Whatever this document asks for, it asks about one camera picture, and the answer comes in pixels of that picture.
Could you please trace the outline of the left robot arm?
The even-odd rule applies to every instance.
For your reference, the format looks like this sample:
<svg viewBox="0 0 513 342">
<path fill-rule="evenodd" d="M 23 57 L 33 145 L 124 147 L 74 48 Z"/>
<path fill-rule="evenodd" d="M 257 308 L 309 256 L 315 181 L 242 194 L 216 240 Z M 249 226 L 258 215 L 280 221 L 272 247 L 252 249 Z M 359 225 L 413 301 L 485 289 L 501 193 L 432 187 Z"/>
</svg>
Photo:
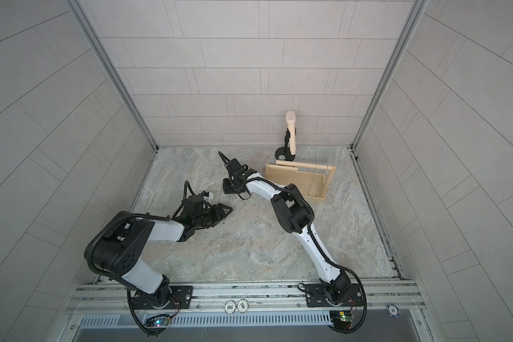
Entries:
<svg viewBox="0 0 513 342">
<path fill-rule="evenodd" d="M 232 211 L 222 203 L 210 204 L 206 192 L 183 199 L 172 217 L 121 211 L 91 240 L 84 259 L 93 273 L 134 291 L 139 306 L 162 309 L 173 301 L 170 281 L 143 260 L 145 245 L 185 242 L 198 229 L 218 225 Z"/>
</svg>

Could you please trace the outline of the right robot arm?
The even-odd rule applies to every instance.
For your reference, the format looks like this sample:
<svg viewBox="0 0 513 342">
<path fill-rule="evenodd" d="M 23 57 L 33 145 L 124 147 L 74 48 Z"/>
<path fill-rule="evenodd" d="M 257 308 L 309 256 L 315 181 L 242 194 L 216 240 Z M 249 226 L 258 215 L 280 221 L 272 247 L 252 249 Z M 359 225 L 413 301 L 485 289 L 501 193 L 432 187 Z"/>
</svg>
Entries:
<svg viewBox="0 0 513 342">
<path fill-rule="evenodd" d="M 294 184 L 278 185 L 235 158 L 229 159 L 218 152 L 228 177 L 223 179 L 226 194 L 257 194 L 272 204 L 276 218 L 289 234 L 293 234 L 310 256 L 319 275 L 325 297 L 334 306 L 347 299 L 351 280 L 348 272 L 333 261 L 314 228 L 315 213 Z"/>
</svg>

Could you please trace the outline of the wooden jewelry display stand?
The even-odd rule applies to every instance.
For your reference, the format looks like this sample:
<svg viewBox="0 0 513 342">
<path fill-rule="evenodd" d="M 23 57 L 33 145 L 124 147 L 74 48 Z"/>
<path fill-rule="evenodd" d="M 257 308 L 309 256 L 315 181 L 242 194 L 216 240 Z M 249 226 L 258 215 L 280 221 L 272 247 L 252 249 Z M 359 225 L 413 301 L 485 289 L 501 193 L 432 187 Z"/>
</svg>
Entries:
<svg viewBox="0 0 513 342">
<path fill-rule="evenodd" d="M 279 185 L 294 184 L 308 201 L 325 202 L 336 165 L 277 160 L 266 164 L 265 177 Z"/>
</svg>

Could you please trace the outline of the ventilation grille strip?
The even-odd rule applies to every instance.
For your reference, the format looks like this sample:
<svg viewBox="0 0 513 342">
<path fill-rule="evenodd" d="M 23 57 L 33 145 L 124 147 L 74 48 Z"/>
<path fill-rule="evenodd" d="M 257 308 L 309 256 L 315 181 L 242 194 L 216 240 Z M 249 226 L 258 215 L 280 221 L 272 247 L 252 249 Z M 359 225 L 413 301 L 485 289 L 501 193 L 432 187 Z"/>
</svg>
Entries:
<svg viewBox="0 0 513 342">
<path fill-rule="evenodd" d="M 203 327 L 256 327 L 256 326 L 330 326 L 329 312 L 189 312 L 178 314 L 168 328 Z M 127 329 L 137 325 L 129 314 L 84 315 L 79 326 L 82 329 Z"/>
</svg>

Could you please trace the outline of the left green circuit board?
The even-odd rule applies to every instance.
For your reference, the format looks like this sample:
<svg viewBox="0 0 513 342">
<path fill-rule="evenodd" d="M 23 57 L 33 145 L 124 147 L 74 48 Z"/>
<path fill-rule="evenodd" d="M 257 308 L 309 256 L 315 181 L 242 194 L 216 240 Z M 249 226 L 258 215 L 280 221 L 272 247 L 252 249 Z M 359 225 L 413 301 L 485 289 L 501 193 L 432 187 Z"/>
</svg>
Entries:
<svg viewBox="0 0 513 342">
<path fill-rule="evenodd" d="M 150 329 L 165 329 L 173 318 L 174 316 L 166 313 L 152 316 L 146 320 L 145 326 Z"/>
</svg>

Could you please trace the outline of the green circuit board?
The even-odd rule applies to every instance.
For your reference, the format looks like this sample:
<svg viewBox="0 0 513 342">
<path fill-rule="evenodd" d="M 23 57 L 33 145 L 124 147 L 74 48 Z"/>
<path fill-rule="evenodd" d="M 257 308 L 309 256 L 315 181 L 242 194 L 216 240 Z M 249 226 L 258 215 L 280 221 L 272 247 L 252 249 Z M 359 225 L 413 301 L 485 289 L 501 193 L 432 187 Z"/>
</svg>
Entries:
<svg viewBox="0 0 513 342">
<path fill-rule="evenodd" d="M 352 323 L 356 320 L 356 316 L 352 312 L 329 312 L 332 327 L 340 331 L 348 331 L 351 329 Z"/>
<path fill-rule="evenodd" d="M 174 316 L 166 313 L 152 316 L 146 320 L 145 326 L 150 329 L 165 329 L 173 318 Z"/>
</svg>

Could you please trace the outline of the right green circuit board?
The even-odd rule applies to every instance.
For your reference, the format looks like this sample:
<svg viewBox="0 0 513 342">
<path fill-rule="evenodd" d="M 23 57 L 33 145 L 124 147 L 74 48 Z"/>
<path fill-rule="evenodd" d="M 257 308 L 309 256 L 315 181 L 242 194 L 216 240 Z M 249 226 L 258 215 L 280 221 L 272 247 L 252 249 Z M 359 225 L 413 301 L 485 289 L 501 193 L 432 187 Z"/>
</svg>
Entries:
<svg viewBox="0 0 513 342">
<path fill-rule="evenodd" d="M 348 331 L 351 329 L 352 323 L 356 320 L 356 316 L 352 312 L 329 312 L 332 327 L 340 331 Z"/>
</svg>

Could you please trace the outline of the aluminium corner profile right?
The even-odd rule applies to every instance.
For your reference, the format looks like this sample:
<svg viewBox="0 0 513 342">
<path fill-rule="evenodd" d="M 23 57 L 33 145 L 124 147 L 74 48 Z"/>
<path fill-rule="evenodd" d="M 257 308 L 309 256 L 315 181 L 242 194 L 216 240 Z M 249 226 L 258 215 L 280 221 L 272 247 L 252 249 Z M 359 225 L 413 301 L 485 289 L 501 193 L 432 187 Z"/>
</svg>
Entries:
<svg viewBox="0 0 513 342">
<path fill-rule="evenodd" d="M 414 4 L 410 10 L 408 18 L 403 26 L 403 29 L 400 33 L 399 39 L 394 47 L 394 50 L 388 60 L 384 73 L 380 79 L 378 87 L 370 101 L 369 108 L 366 111 L 366 115 L 363 117 L 362 124 L 356 134 L 356 137 L 351 146 L 352 151 L 356 151 L 359 145 L 363 140 L 363 136 L 370 125 L 373 114 L 376 112 L 376 108 L 378 107 L 380 100 L 385 93 L 390 80 L 393 78 L 393 74 L 399 64 L 403 53 L 405 52 L 407 45 L 412 37 L 414 30 L 416 29 L 420 17 L 422 17 L 424 9 L 426 7 L 428 1 L 426 0 L 417 0 L 414 1 Z"/>
</svg>

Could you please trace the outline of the aluminium corner profile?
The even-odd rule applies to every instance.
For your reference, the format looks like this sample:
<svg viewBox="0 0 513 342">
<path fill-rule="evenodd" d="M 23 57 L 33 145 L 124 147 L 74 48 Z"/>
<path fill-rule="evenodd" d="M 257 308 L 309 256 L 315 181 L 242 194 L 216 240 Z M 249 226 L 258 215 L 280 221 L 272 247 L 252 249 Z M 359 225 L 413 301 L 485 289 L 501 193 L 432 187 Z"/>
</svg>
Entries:
<svg viewBox="0 0 513 342">
<path fill-rule="evenodd" d="M 426 7 L 428 1 L 426 0 L 417 0 L 414 1 L 414 4 L 410 10 L 408 18 L 403 26 L 403 29 L 400 33 L 399 39 L 394 47 L 394 50 L 388 60 L 384 73 L 380 79 L 378 87 L 370 101 L 369 108 L 366 111 L 366 115 L 363 117 L 362 124 L 356 134 L 356 137 L 351 146 L 352 151 L 356 151 L 359 145 L 363 140 L 363 136 L 370 125 L 373 114 L 376 112 L 376 108 L 378 107 L 380 100 L 385 93 L 390 80 L 393 78 L 393 74 L 399 64 L 403 53 L 405 52 L 407 45 L 412 37 L 414 30 L 416 29 L 420 17 L 422 17 L 424 9 Z"/>
<path fill-rule="evenodd" d="M 150 130 L 148 129 L 147 125 L 145 124 L 140 111 L 136 108 L 136 105 L 133 99 L 131 98 L 131 95 L 128 93 L 128 89 L 122 81 L 117 69 L 114 67 L 110 57 L 106 53 L 104 45 L 102 44 L 95 29 L 88 20 L 88 17 L 85 14 L 85 11 L 81 6 L 80 1 L 65 0 L 65 3 L 69 11 L 73 15 L 74 20 L 80 28 L 82 34 L 85 36 L 90 47 L 92 48 L 96 58 L 98 59 L 98 62 L 103 67 L 113 87 L 120 96 L 123 104 L 128 109 L 129 113 L 132 115 L 135 122 L 140 127 L 141 131 L 143 132 L 143 135 L 146 137 L 150 146 L 154 150 L 154 153 L 158 152 L 158 145 L 153 139 L 153 136 L 150 133 Z"/>
</svg>

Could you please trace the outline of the aluminium corner profile left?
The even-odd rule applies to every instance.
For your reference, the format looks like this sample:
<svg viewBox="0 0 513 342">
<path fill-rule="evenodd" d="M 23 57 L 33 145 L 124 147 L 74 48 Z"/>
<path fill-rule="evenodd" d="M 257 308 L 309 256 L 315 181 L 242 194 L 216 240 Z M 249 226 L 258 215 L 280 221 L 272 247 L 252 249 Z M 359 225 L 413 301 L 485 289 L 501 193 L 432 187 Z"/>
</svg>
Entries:
<svg viewBox="0 0 513 342">
<path fill-rule="evenodd" d="M 80 28 L 82 34 L 85 36 L 90 47 L 92 48 L 96 58 L 98 59 L 98 62 L 103 67 L 113 87 L 120 96 L 123 104 L 128 109 L 129 113 L 132 115 L 135 122 L 140 127 L 141 131 L 143 132 L 143 135 L 146 137 L 150 146 L 154 150 L 154 153 L 158 152 L 158 145 L 153 139 L 153 136 L 150 133 L 150 130 L 148 129 L 147 125 L 145 124 L 140 111 L 136 108 L 136 105 L 133 99 L 131 98 L 131 95 L 128 93 L 128 89 L 122 81 L 117 69 L 114 67 L 110 57 L 106 53 L 104 45 L 102 44 L 95 29 L 88 20 L 88 17 L 85 14 L 85 11 L 81 6 L 80 1 L 65 0 L 65 3 L 69 11 L 73 15 L 74 20 Z"/>
</svg>

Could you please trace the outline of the blue poker chip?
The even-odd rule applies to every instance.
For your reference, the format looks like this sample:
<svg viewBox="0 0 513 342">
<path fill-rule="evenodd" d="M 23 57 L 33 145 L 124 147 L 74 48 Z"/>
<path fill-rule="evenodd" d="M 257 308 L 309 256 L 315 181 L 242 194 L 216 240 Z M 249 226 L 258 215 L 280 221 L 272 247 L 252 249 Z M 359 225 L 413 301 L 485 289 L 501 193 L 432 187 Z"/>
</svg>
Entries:
<svg viewBox="0 0 513 342">
<path fill-rule="evenodd" d="M 399 308 L 394 304 L 388 304 L 386 306 L 386 309 L 388 311 L 388 314 L 393 318 L 398 318 L 400 314 Z"/>
</svg>

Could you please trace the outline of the left poker chip on rail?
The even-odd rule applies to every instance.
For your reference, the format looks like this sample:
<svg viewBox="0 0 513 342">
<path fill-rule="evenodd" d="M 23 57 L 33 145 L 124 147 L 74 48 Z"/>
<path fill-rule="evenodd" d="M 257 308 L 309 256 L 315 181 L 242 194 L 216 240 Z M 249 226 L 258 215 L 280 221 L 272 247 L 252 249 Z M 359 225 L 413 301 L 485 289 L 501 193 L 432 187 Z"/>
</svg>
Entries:
<svg viewBox="0 0 513 342">
<path fill-rule="evenodd" d="M 232 300 L 229 300 L 225 303 L 225 312 L 226 314 L 233 314 L 236 312 L 236 309 L 237 309 L 237 304 L 236 302 L 232 301 Z"/>
</svg>

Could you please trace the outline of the poker chip on rail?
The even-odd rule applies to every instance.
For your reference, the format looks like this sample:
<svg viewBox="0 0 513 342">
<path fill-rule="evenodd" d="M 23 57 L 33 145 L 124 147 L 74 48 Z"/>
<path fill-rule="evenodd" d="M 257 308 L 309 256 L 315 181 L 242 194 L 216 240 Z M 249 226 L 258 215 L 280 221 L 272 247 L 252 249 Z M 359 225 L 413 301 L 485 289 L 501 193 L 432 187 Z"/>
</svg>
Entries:
<svg viewBox="0 0 513 342">
<path fill-rule="evenodd" d="M 229 300 L 225 303 L 225 312 L 226 314 L 233 314 L 236 312 L 236 309 L 237 309 L 237 304 L 236 302 L 232 301 L 232 300 Z"/>
<path fill-rule="evenodd" d="M 249 302 L 246 299 L 241 299 L 237 303 L 237 310 L 239 313 L 245 313 L 249 309 Z"/>
</svg>

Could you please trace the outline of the right poker chip on rail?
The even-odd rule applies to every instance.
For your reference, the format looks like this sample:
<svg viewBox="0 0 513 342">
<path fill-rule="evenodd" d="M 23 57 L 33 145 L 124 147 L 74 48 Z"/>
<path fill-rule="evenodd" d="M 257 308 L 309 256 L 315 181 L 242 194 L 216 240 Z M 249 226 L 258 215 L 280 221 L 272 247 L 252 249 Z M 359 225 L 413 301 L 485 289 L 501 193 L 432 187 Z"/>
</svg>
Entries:
<svg viewBox="0 0 513 342">
<path fill-rule="evenodd" d="M 245 313 L 249 309 L 249 302 L 246 299 L 241 299 L 237 303 L 237 310 L 239 313 Z"/>
</svg>

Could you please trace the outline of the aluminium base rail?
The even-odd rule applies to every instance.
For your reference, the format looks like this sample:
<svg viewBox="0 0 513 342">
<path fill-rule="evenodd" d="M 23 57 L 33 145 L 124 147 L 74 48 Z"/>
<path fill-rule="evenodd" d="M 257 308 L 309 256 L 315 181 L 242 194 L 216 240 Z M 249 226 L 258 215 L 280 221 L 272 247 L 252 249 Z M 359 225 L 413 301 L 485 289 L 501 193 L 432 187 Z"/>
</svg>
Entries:
<svg viewBox="0 0 513 342">
<path fill-rule="evenodd" d="M 337 305 L 325 298 L 319 283 L 310 281 L 179 283 L 171 284 L 170 290 L 181 313 L 224 313 L 227 302 L 242 299 L 248 302 L 244 306 L 248 312 L 353 309 L 361 313 L 365 306 L 375 310 L 389 304 L 399 309 L 425 306 L 417 284 L 400 279 L 364 279 L 361 290 L 351 286 L 347 299 Z M 116 283 L 77 286 L 66 313 L 128 313 L 126 289 Z"/>
</svg>

